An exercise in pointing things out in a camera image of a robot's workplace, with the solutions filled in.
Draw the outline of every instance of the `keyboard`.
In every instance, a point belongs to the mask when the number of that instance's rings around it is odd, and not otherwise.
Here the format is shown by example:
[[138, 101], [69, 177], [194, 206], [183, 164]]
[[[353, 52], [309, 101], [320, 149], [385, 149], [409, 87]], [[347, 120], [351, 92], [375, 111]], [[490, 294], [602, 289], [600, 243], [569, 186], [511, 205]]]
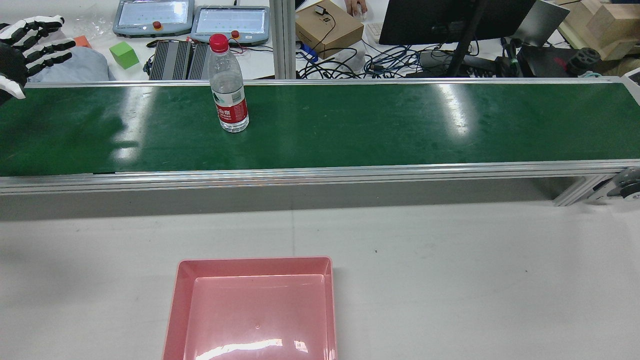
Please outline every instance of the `keyboard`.
[[375, 41], [376, 44], [379, 44], [380, 33], [382, 32], [382, 22], [370, 22], [366, 25], [366, 28], [369, 32], [369, 35], [373, 38], [373, 41]]

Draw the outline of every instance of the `red bottle label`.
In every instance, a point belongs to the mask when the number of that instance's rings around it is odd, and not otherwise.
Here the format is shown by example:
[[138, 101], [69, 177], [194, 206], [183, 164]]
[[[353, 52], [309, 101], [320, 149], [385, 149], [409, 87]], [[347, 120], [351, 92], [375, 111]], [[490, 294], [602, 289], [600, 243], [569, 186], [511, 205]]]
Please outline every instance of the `red bottle label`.
[[216, 101], [218, 117], [222, 122], [235, 124], [244, 120], [248, 115], [243, 86], [238, 91], [229, 94], [213, 92], [213, 99]]
[[244, 120], [248, 114], [246, 110], [246, 100], [244, 99], [239, 104], [233, 106], [225, 107], [216, 104], [216, 107], [218, 108], [218, 117], [222, 122], [226, 122], [227, 124], [240, 122]]

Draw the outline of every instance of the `plastic water bottle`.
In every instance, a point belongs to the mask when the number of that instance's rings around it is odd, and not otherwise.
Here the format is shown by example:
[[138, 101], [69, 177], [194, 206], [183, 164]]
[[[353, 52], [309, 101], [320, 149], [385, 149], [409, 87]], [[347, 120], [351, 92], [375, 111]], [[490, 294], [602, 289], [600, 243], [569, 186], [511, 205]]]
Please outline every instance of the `plastic water bottle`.
[[209, 83], [218, 108], [220, 126], [230, 133], [238, 133], [249, 125], [240, 64], [229, 51], [229, 40], [225, 35], [211, 35], [209, 46], [212, 51]]

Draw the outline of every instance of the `gray fabric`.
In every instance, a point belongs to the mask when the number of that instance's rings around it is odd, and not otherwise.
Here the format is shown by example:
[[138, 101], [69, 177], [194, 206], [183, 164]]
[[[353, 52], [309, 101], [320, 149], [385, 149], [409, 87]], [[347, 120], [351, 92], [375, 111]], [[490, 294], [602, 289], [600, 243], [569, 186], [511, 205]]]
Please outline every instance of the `gray fabric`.
[[115, 80], [109, 71], [107, 59], [88, 47], [71, 49], [71, 59], [43, 69], [31, 76], [32, 83], [89, 83], [92, 81]]

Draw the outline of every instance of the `green conveyor belt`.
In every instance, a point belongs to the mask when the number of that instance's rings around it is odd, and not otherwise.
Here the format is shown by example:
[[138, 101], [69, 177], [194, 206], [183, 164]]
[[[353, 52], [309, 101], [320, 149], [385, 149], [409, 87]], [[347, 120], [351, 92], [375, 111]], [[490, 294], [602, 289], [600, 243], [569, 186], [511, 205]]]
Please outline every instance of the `green conveyor belt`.
[[238, 134], [208, 86], [26, 95], [0, 107], [0, 176], [640, 158], [618, 83], [252, 85]]

